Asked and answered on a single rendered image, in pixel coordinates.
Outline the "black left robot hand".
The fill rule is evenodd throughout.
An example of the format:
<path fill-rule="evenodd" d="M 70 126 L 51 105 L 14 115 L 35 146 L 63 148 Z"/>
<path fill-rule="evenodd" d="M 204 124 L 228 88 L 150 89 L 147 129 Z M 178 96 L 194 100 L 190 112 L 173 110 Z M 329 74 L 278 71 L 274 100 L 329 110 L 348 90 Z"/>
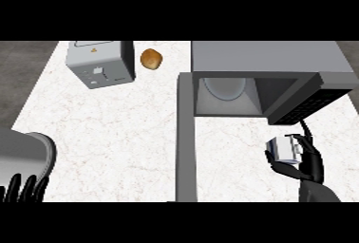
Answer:
<path fill-rule="evenodd" d="M 21 186 L 21 174 L 15 174 L 9 187 L 0 186 L 0 203 L 2 202 L 20 202 L 20 203 L 40 203 L 43 202 L 45 190 L 49 183 L 49 177 L 37 180 L 37 176 L 33 175 L 26 181 L 24 188 Z"/>

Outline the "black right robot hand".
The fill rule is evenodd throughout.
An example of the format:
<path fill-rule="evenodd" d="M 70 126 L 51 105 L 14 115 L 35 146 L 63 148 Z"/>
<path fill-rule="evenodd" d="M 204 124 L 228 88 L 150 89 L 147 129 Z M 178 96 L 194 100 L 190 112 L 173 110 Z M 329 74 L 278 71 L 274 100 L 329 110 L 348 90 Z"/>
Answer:
<path fill-rule="evenodd" d="M 265 151 L 265 156 L 268 159 L 268 163 L 271 164 L 271 168 L 277 173 L 290 178 L 311 180 L 315 183 L 323 183 L 324 165 L 321 153 L 314 145 L 314 135 L 308 127 L 308 124 L 305 121 L 300 121 L 300 124 L 305 131 L 305 135 L 290 135 L 297 139 L 299 144 L 303 147 L 302 163 L 299 164 L 299 167 L 295 167 L 293 165 L 281 161 L 277 161 L 274 154 L 269 151 Z"/>

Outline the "white milk carton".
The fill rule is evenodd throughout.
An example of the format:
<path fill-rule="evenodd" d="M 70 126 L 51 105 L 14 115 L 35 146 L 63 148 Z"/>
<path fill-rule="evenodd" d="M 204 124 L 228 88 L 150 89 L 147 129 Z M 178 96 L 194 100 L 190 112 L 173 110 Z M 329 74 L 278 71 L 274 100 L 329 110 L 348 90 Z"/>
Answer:
<path fill-rule="evenodd" d="M 266 143 L 266 150 L 278 162 L 287 164 L 299 164 L 302 162 L 303 147 L 293 135 L 275 137 Z"/>

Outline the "grey microwave door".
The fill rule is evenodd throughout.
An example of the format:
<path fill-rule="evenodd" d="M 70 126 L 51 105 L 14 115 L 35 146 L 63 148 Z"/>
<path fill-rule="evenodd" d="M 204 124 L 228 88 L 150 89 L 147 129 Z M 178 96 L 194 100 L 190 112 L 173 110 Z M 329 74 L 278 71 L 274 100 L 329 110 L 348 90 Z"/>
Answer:
<path fill-rule="evenodd" d="M 197 202 L 197 156 L 193 74 L 181 73 L 178 89 L 176 202 Z"/>

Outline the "glass microwave turntable plate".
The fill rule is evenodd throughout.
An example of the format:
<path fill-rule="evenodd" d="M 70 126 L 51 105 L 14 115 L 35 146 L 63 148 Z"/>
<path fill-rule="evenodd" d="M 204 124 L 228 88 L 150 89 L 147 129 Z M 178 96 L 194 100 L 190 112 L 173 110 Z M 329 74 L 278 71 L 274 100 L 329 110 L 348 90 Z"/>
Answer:
<path fill-rule="evenodd" d="M 204 78 L 204 83 L 210 94 L 219 100 L 232 101 L 244 92 L 247 80 L 244 78 Z"/>

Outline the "grey microwave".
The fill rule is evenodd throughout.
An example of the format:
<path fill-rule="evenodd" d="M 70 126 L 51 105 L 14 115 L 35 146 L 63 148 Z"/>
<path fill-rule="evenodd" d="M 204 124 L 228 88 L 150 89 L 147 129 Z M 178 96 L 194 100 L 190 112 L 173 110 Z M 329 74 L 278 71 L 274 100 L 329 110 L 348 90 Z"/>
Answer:
<path fill-rule="evenodd" d="M 194 41 L 191 73 L 199 117 L 266 118 L 295 125 L 359 87 L 336 42 Z M 204 78 L 244 78 L 232 101 L 209 92 Z"/>

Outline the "grey toaster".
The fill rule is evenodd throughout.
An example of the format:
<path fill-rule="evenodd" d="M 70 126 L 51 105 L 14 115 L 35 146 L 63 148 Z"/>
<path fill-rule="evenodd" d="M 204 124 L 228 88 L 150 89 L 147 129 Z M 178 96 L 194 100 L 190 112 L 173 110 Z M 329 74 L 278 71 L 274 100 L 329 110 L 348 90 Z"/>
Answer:
<path fill-rule="evenodd" d="M 91 88 L 132 83 L 135 46 L 132 41 L 71 41 L 67 66 Z"/>

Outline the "brown bread roll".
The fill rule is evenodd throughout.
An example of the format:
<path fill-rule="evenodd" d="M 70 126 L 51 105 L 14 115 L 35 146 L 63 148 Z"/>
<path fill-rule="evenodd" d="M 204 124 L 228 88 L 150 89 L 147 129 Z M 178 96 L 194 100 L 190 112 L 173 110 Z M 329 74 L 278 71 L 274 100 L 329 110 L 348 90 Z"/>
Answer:
<path fill-rule="evenodd" d="M 157 70 L 160 68 L 162 62 L 163 62 L 162 53 L 153 48 L 148 48 L 141 55 L 141 63 L 144 67 L 147 69 Z"/>

